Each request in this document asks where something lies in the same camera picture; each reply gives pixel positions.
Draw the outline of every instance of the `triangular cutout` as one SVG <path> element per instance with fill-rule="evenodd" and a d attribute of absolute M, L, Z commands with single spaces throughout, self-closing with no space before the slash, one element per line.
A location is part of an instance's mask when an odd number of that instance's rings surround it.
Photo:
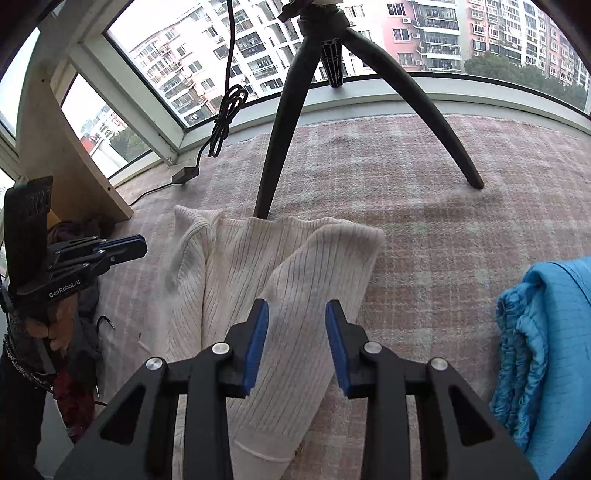
<path fill-rule="evenodd" d="M 100 433 L 103 440 L 130 445 L 134 441 L 139 411 L 142 408 L 146 389 L 137 387 L 119 407 Z"/>
<path fill-rule="evenodd" d="M 449 396 L 452 401 L 453 414 L 456 417 L 462 445 L 470 447 L 492 440 L 494 437 L 492 429 L 462 391 L 456 386 L 452 386 L 449 388 Z"/>

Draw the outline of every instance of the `blue fabric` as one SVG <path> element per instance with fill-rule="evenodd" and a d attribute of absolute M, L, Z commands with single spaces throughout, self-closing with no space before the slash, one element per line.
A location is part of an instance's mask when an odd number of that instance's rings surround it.
<path fill-rule="evenodd" d="M 547 480 L 591 422 L 591 257 L 534 265 L 502 293 L 496 322 L 491 410 Z"/>

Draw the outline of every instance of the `red fabric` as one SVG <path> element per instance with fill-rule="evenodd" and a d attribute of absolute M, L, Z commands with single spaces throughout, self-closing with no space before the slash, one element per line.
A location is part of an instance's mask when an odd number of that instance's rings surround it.
<path fill-rule="evenodd" d="M 95 399 L 92 389 L 75 381 L 62 369 L 53 381 L 53 397 L 68 430 L 72 443 L 76 443 L 95 419 Z"/>

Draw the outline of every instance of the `ribbed knit fabric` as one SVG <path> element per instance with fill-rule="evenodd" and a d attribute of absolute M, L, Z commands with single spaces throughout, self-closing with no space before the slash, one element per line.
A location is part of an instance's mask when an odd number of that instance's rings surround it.
<path fill-rule="evenodd" d="M 384 233 L 333 218 L 233 220 L 181 206 L 174 213 L 158 312 L 166 321 L 158 322 L 154 352 L 169 362 L 195 356 L 243 322 L 257 297 L 269 303 L 258 380 L 248 398 L 228 400 L 228 429 L 234 478 L 279 480 L 334 374 L 326 302 L 339 299 L 355 321 Z M 185 405 L 181 399 L 174 478 L 182 476 Z"/>

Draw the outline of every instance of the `checkered fabric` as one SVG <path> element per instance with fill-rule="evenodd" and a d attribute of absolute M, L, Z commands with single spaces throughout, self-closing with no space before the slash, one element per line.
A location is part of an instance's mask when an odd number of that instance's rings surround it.
<path fill-rule="evenodd" d="M 591 142 L 516 121 L 447 118 L 482 175 L 481 192 L 416 115 L 330 122 L 296 130 L 269 219 L 332 216 L 383 229 L 359 323 L 401 357 L 447 358 L 488 401 L 498 369 L 499 294 L 535 262 L 591 252 Z M 143 198 L 118 226 L 117 236 L 144 235 L 148 254 L 102 277 L 98 314 L 117 327 L 101 332 L 103 398 L 149 355 L 150 325 L 168 321 L 154 319 L 150 305 L 158 301 L 174 205 L 251 216 L 268 138 L 205 157 L 198 178 Z M 177 169 L 158 166 L 118 191 L 131 201 Z M 419 478 L 413 415 L 410 426 Z M 284 479 L 357 480 L 364 435 L 365 402 L 345 400 L 333 381 Z"/>

